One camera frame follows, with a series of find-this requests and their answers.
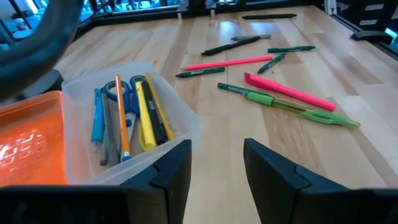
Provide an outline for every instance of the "wooden tabletop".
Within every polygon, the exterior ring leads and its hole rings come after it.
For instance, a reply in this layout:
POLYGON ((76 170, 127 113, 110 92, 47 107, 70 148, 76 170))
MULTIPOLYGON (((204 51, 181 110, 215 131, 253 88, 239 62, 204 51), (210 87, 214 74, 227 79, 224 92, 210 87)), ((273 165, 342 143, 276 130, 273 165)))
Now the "wooden tabletop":
MULTIPOLYGON (((304 167, 349 188, 398 187, 398 63, 316 7, 167 19, 97 27, 68 48, 58 63, 65 79, 131 60, 145 60, 197 113, 205 129, 193 155, 185 223, 259 223, 243 161, 243 139, 254 138, 304 167), (253 14, 296 13, 293 19, 243 20, 253 14), (271 34, 212 57, 206 49, 236 35, 271 34), (269 47, 314 45, 288 53, 264 77, 334 101, 336 112, 359 129, 314 123, 217 88, 245 86, 244 72, 264 63, 236 65, 224 73, 178 80, 180 67, 267 54, 269 47)), ((303 104, 286 96, 277 98, 303 104)))

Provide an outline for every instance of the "clear green pen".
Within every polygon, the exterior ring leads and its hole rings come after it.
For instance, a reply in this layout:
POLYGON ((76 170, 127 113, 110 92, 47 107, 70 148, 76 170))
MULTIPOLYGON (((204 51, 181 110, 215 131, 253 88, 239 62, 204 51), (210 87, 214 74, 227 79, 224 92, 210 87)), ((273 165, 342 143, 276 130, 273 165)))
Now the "clear green pen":
POLYGON ((294 105, 292 103, 285 104, 283 102, 276 101, 275 98, 272 96, 249 92, 246 95, 246 98, 251 101, 261 103, 263 105, 273 106, 293 113, 297 113, 305 119, 309 119, 311 121, 315 121, 321 124, 337 124, 342 126, 352 126, 356 128, 361 125, 358 122, 350 120, 340 114, 331 113, 329 111, 323 110, 308 109, 299 105, 294 105))

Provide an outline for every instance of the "pink pen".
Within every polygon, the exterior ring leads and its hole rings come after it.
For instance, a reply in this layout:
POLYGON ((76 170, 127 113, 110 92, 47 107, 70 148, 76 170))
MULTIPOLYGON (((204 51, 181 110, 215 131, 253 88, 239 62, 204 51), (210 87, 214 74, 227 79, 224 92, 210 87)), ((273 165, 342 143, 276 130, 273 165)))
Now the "pink pen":
POLYGON ((336 105, 332 102, 316 98, 315 96, 308 95, 306 93, 303 93, 298 90, 294 90, 292 88, 289 88, 287 86, 281 85, 277 82, 274 82, 272 80, 268 80, 266 78, 262 78, 258 75, 253 75, 250 73, 245 72, 244 74, 244 79, 245 81, 255 87, 261 88, 263 90, 272 90, 276 91, 282 94, 285 94, 287 96, 290 96, 292 98, 310 103, 312 105, 318 106, 320 108, 323 108, 328 111, 334 111, 336 108, 336 105))

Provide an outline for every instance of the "green marker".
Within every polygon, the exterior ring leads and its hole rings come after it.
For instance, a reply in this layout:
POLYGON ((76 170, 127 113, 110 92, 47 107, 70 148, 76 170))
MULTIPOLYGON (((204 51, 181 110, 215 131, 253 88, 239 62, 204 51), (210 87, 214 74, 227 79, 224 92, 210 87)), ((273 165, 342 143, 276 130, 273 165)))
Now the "green marker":
POLYGON ((266 63, 263 67, 261 67, 258 71, 257 74, 261 74, 274 66, 277 62, 285 58, 286 53, 281 53, 280 55, 276 56, 274 59, 272 59, 270 62, 266 63))
POLYGON ((205 70, 197 70, 197 71, 179 73, 178 75, 176 75, 176 77, 188 78, 188 77, 194 77, 194 76, 198 76, 198 75, 207 75, 207 74, 218 73, 218 72, 223 72, 223 71, 225 71, 225 67, 210 68, 210 69, 205 69, 205 70))
POLYGON ((270 96, 266 93, 262 93, 260 91, 254 91, 254 90, 249 90, 247 88, 242 88, 239 86, 233 86, 233 85, 229 85, 229 84, 225 84, 225 83, 218 83, 218 88, 223 89, 223 90, 228 90, 228 91, 232 91, 235 93, 240 93, 240 94, 248 94, 248 93, 258 93, 258 94, 263 94, 266 96, 270 96))
POLYGON ((314 46, 279 47, 279 48, 268 49, 268 53, 305 51, 305 50, 312 50, 314 48, 315 48, 314 46))

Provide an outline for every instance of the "pencil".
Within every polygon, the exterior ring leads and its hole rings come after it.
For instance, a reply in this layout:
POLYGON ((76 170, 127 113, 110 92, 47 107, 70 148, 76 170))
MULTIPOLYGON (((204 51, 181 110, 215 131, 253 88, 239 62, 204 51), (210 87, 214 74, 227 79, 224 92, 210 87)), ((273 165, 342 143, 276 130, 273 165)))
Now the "pencil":
POLYGON ((116 74, 116 91, 118 96, 118 107, 119 107, 119 123, 120 123, 120 135, 121 135, 121 157, 129 158, 130 156, 130 143, 127 136, 126 127, 126 116, 124 114, 124 102, 123 102, 123 88, 120 79, 120 74, 116 74))
POLYGON ((155 102, 155 105, 156 105, 156 108, 157 108, 157 112, 159 113, 160 119, 162 120, 164 132, 166 133, 167 138, 169 140, 173 140, 173 139, 175 139, 174 131, 170 127, 169 121, 167 119, 167 115, 164 113, 163 107, 160 104, 160 100, 157 97, 155 86, 154 86, 154 84, 152 82, 152 77, 150 76, 149 73, 145 73, 145 79, 147 80, 149 88, 150 88, 150 91, 152 92, 152 96, 154 97, 154 102, 155 102))
POLYGON ((272 60, 272 55, 253 57, 253 58, 244 58, 244 59, 236 59, 236 60, 227 60, 221 62, 211 62, 211 63, 203 63, 196 65, 188 65, 186 68, 182 68, 183 70, 201 70, 206 68, 214 68, 214 67, 223 67, 227 65, 240 65, 243 63, 253 63, 253 62, 262 62, 266 60, 272 60))

